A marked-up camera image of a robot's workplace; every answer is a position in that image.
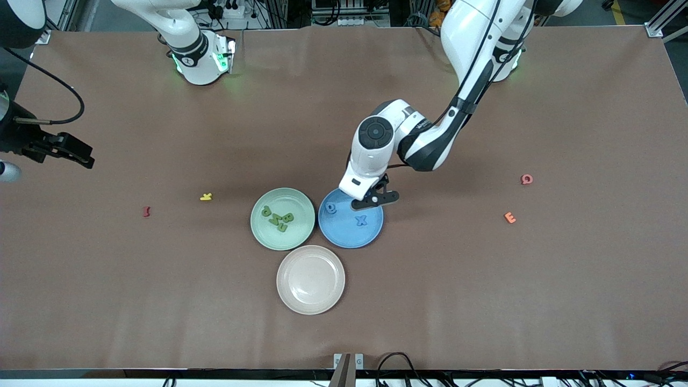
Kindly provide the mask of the blue round plate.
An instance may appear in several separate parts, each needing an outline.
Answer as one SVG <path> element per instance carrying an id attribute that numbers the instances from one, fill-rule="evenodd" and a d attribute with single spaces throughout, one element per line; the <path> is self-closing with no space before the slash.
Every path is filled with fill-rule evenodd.
<path id="1" fill-rule="evenodd" d="M 353 199 L 339 189 L 329 192 L 320 203 L 318 225 L 322 234 L 332 244 L 342 248 L 361 248 L 372 243 L 379 236 L 385 216 L 383 208 L 354 211 L 351 208 Z M 337 213 L 325 211 L 325 204 L 334 203 Z M 368 225 L 356 226 L 355 216 L 366 215 Z"/>

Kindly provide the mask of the beige pink round plate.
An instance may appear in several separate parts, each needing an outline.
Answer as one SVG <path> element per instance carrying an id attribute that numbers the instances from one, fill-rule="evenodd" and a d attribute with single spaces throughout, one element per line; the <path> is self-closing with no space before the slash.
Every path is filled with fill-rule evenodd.
<path id="1" fill-rule="evenodd" d="M 329 248 L 296 248 L 278 267 L 278 296 L 295 313 L 314 316 L 329 311 L 341 299 L 345 287 L 343 264 Z"/>

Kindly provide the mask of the grey metal mounting bracket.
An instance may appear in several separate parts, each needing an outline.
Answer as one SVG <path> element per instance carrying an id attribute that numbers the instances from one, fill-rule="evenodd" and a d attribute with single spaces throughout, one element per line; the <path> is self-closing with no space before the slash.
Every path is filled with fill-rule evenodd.
<path id="1" fill-rule="evenodd" d="M 345 356 L 348 355 L 348 358 L 351 363 L 355 365 L 356 370 L 363 370 L 364 369 L 364 355 L 361 353 L 335 353 L 333 355 L 333 366 L 332 369 L 336 368 L 337 365 L 339 365 L 339 362 L 341 359 Z"/>

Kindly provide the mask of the brown angled post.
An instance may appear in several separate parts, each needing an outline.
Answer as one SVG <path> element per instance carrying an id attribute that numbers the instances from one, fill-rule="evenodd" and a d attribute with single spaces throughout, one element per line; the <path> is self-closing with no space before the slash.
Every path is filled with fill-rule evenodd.
<path id="1" fill-rule="evenodd" d="M 355 384 L 355 362 L 352 363 L 352 360 L 353 355 L 351 353 L 341 354 L 328 387 L 348 387 L 351 371 L 353 372 L 352 382 Z"/>

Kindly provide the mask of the aluminium frame profile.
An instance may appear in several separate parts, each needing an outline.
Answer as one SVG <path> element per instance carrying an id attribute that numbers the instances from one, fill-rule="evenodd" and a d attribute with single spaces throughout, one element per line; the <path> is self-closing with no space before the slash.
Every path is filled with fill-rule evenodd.
<path id="1" fill-rule="evenodd" d="M 72 12 L 75 2 L 78 0 L 42 0 L 46 11 L 46 24 L 37 45 L 44 46 L 49 43 L 52 32 L 67 31 L 70 28 Z"/>
<path id="2" fill-rule="evenodd" d="M 668 0 L 648 22 L 644 23 L 647 36 L 649 38 L 661 38 L 662 42 L 669 42 L 688 33 L 688 25 L 674 33 L 664 36 L 663 29 L 671 20 L 675 19 L 679 13 L 688 8 L 688 0 Z"/>

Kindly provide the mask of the green round plate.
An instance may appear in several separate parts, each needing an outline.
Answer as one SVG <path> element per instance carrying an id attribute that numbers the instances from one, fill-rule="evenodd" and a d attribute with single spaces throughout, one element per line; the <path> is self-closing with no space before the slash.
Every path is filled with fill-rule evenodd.
<path id="1" fill-rule="evenodd" d="M 294 215 L 294 220 L 286 223 L 288 229 L 284 233 L 268 222 L 269 217 L 261 215 L 261 209 L 265 205 L 271 208 L 272 213 Z M 302 245 L 310 237 L 315 223 L 316 213 L 311 200 L 303 192 L 290 187 L 280 187 L 263 194 L 250 213 L 250 228 L 255 239 L 261 245 L 278 252 Z"/>

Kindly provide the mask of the orange fruit pile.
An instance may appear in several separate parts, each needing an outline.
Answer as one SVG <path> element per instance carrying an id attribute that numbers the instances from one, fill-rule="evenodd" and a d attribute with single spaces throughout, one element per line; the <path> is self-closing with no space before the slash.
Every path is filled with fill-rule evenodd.
<path id="1" fill-rule="evenodd" d="M 428 15 L 428 26 L 440 28 L 451 6 L 452 0 L 435 0 L 432 12 Z"/>

